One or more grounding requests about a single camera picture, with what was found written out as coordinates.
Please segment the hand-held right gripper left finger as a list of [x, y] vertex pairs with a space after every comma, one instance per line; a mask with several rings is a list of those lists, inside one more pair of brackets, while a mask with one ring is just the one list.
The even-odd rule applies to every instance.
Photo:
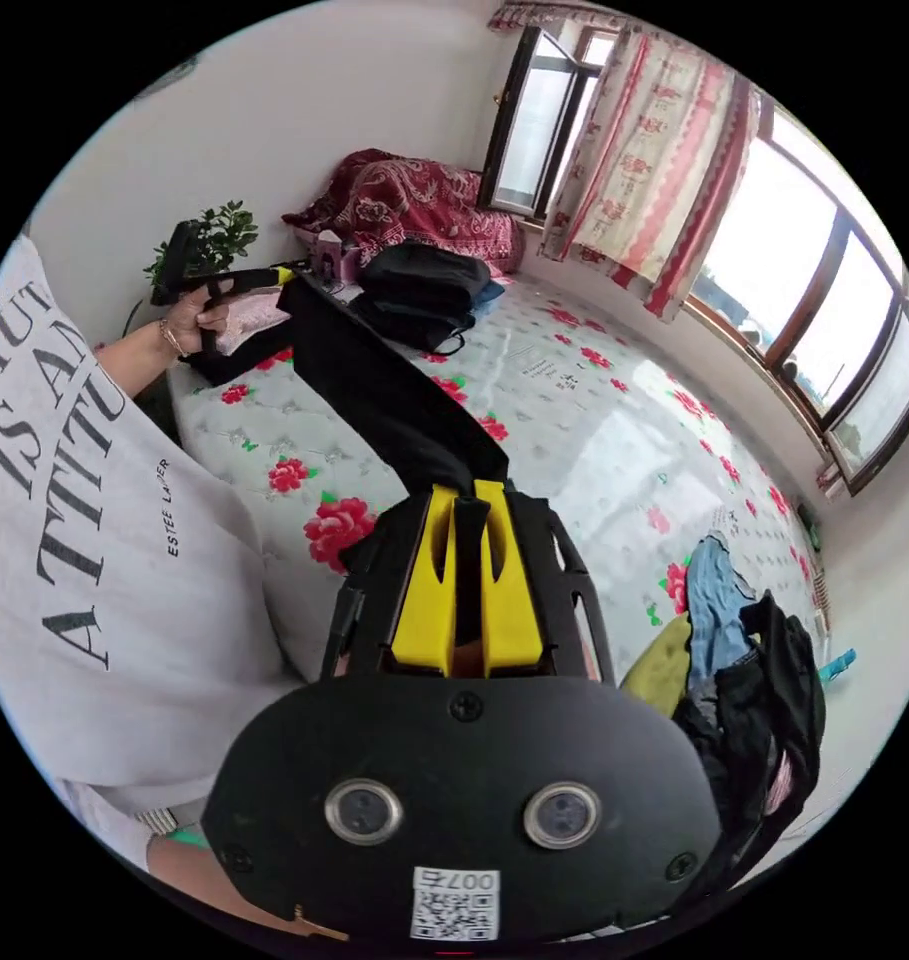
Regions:
[[391, 653], [405, 670], [448, 676], [456, 629], [456, 492], [436, 486], [410, 571]]

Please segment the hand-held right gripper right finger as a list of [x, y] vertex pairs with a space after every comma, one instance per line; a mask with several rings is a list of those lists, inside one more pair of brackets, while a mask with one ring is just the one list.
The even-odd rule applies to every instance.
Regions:
[[484, 669], [535, 668], [543, 652], [541, 632], [504, 485], [477, 480], [474, 489], [489, 506], [480, 555]]

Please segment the person's left hand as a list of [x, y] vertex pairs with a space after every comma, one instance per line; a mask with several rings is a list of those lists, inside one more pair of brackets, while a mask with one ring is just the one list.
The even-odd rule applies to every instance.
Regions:
[[184, 293], [159, 322], [162, 344], [176, 358], [199, 353], [205, 333], [217, 338], [225, 330], [228, 313], [228, 302], [212, 298], [206, 288]]

